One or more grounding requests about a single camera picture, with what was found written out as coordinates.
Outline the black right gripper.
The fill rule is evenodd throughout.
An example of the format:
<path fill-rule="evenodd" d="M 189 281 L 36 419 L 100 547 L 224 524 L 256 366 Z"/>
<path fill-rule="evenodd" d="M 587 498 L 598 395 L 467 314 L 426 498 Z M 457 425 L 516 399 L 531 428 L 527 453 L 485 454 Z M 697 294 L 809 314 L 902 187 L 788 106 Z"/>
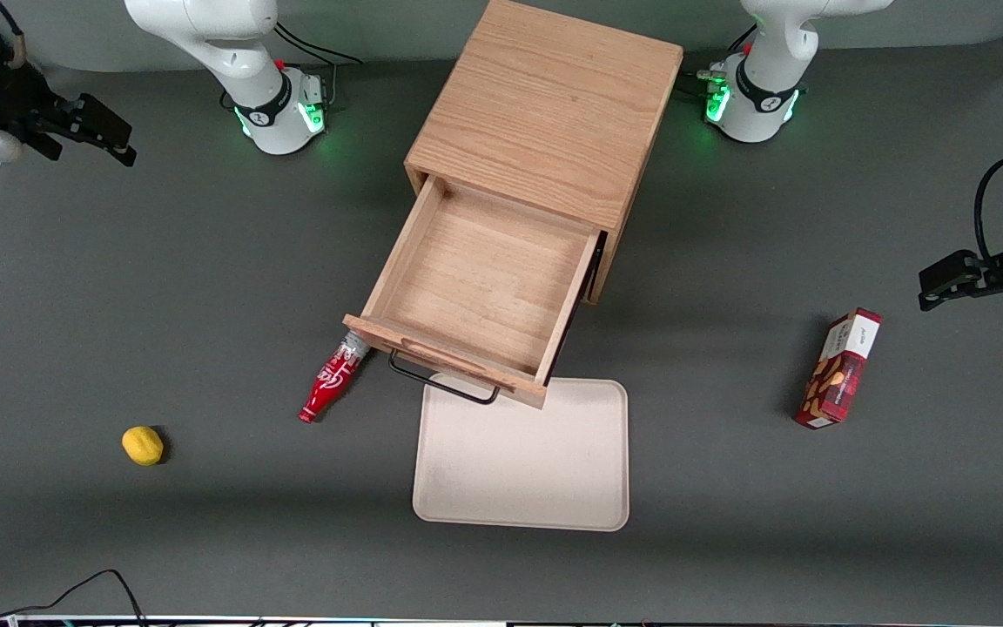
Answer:
<path fill-rule="evenodd" d="M 123 166 L 137 158 L 129 145 L 132 127 L 91 94 L 76 100 L 56 94 L 44 75 L 31 64 L 11 69 L 0 66 L 0 159 L 17 159 L 24 148 L 41 156 L 59 159 L 63 146 L 55 136 L 96 140 Z"/>

